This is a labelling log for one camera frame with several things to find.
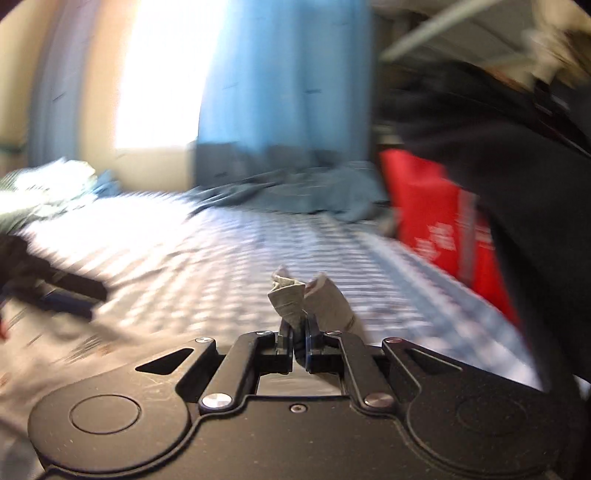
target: bright window light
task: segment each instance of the bright window light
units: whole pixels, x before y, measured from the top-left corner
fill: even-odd
[[[120,85],[115,148],[195,140],[225,0],[139,0]]]

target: metal screw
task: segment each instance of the metal screw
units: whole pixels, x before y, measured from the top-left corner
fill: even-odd
[[[227,407],[231,402],[232,397],[225,393],[211,393],[201,399],[203,405],[214,410]]]
[[[300,403],[296,403],[295,405],[292,405],[290,407],[290,410],[293,413],[304,413],[306,410],[308,410],[308,407],[306,407],[305,405],[302,405]]]
[[[392,395],[383,392],[370,393],[363,399],[363,402],[368,407],[373,408],[390,408],[394,405],[394,398]]]

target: black object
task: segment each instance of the black object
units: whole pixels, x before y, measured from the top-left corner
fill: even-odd
[[[63,387],[29,419],[47,480],[556,478],[566,435],[546,394],[399,338],[370,347],[306,321],[310,372],[341,396],[263,397],[293,335],[211,338]]]
[[[92,319],[92,307],[106,301],[106,287],[97,280],[74,275],[27,252],[27,241],[0,235],[0,294],[51,312]],[[52,285],[57,290],[49,291]]]
[[[442,163],[479,196],[543,387],[567,414],[566,451],[575,458],[589,424],[573,374],[591,381],[591,130],[581,121],[588,109],[572,115],[536,87],[519,92],[449,62],[398,90],[384,114],[405,149]],[[577,95],[588,105],[591,89]]]

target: blue curtain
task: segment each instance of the blue curtain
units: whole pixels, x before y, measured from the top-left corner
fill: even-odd
[[[366,217],[386,199],[367,162],[371,41],[365,0],[228,0],[191,193],[206,205]]]

